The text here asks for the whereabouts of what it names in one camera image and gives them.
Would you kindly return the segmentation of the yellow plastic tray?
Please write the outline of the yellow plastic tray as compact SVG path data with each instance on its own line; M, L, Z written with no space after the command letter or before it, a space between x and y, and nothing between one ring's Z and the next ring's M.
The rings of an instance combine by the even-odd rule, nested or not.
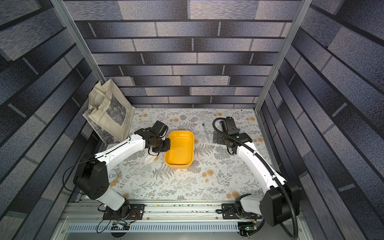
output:
M194 160L194 134L190 131L173 131L169 139L171 147L165 153L165 163L172 169L189 168Z

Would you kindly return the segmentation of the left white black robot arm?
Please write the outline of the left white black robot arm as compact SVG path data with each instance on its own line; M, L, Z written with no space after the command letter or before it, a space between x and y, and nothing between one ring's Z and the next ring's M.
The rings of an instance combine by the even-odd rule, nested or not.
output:
M109 173L122 161L144 149L157 154L169 151L171 140L165 138L168 129L167 125L157 121L153 127L135 131L108 150L82 156L73 183L90 199L126 215L129 202L110 186Z

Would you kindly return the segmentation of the white wipe cloth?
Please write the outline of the white wipe cloth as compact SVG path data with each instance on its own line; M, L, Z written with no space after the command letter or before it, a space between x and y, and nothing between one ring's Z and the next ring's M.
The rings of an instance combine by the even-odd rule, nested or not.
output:
M147 155L144 162L146 165L150 165L157 156Z

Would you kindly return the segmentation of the clear test tube blue cap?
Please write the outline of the clear test tube blue cap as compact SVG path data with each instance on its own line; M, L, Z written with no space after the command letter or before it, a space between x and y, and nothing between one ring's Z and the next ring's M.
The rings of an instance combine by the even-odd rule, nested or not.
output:
M209 142L210 142L210 135L209 135L209 133L208 133L208 131L207 131L206 125L203 123L203 124L202 124L202 127L203 127L203 130L204 130L206 139L207 139L207 141L208 141L208 143L209 143Z

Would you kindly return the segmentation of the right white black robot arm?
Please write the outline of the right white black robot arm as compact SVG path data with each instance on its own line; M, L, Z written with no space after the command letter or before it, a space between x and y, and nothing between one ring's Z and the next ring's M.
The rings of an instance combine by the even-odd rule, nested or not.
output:
M237 214L240 218L258 215L272 227L291 219L291 209L275 181L277 178L292 202L295 215L298 216L300 214L299 187L295 183L287 182L281 174L272 169L246 133L232 135L232 138L235 141L215 131L213 143L231 147L250 168L262 189L261 194L244 194L237 197L232 214Z

